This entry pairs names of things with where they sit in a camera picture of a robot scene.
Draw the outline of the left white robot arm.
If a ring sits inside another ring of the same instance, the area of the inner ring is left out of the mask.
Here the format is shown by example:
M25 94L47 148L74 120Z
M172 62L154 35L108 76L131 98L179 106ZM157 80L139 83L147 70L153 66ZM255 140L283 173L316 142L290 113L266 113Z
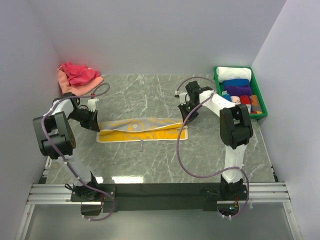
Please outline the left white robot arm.
M54 99L49 111L32 121L41 154L60 163L72 177L73 186L66 184L65 187L76 196L84 196L89 201L97 200L101 189L92 172L83 165L75 151L76 138L68 120L75 120L82 128L98 133L99 101L92 93L87 104L81 106L80 98L68 92Z

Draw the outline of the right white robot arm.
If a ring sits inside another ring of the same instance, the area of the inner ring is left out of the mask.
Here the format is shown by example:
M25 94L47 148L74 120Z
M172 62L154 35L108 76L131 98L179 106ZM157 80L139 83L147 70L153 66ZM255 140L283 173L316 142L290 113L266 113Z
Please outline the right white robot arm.
M220 187L217 193L226 200L232 199L241 192L247 193L244 189L243 172L244 154L250 138L253 136L248 108L244 104L235 104L219 94L211 87L201 87L197 81L191 81L185 86L186 91L180 92L178 88L174 97L178 98L178 108L182 115L182 128L193 121L199 114L198 109L205 107L219 117L220 139L225 145L224 169L217 173L206 176L199 176L189 172L182 163L179 152L180 137L179 131L176 143L176 155L182 169L190 176L199 179L207 179L216 175L220 177Z

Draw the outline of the yellow grey patterned towel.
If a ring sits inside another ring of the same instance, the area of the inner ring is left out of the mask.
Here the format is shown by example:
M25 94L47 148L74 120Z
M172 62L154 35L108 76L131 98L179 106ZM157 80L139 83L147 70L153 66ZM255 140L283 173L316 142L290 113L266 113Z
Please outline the yellow grey patterned towel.
M176 141L182 127L180 118L126 118L98 123L97 143Z

